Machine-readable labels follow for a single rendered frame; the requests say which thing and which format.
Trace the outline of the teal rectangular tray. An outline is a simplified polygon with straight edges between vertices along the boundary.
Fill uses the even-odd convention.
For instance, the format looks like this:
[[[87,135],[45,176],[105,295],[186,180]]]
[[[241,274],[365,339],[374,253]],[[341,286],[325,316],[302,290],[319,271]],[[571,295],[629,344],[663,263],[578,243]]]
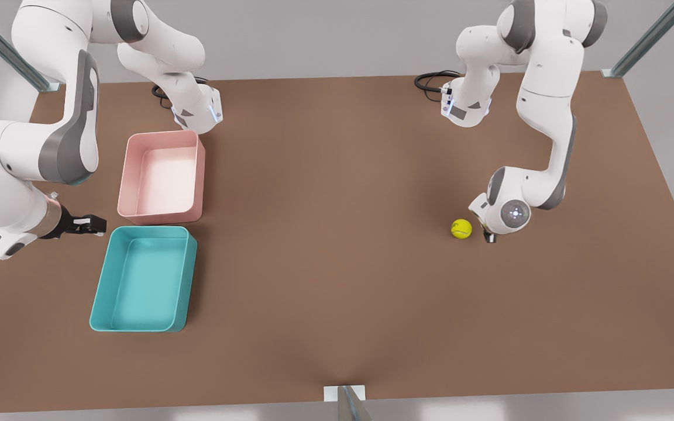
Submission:
[[[90,315],[97,332],[179,332],[198,243],[182,226],[120,226],[110,238]]]

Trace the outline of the pink rectangular tray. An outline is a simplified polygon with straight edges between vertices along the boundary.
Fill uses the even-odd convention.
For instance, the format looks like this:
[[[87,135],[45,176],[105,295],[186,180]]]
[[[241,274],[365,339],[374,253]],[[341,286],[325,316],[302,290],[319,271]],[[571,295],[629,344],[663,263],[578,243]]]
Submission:
[[[190,130],[128,139],[117,211],[137,226],[193,223],[202,216],[206,149]]]

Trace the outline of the silver frame post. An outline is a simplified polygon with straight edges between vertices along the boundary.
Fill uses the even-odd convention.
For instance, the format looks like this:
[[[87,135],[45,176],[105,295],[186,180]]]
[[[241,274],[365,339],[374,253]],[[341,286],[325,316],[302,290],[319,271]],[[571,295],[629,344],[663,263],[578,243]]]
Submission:
[[[323,388],[324,402],[336,402],[338,421],[374,421],[364,405],[364,385],[332,385]]]
[[[611,67],[601,70],[604,79],[621,79],[674,27],[674,2],[653,22],[647,31]]]
[[[13,46],[0,34],[0,58],[15,70],[38,92],[57,92],[58,82],[49,82],[32,65],[22,58]]]

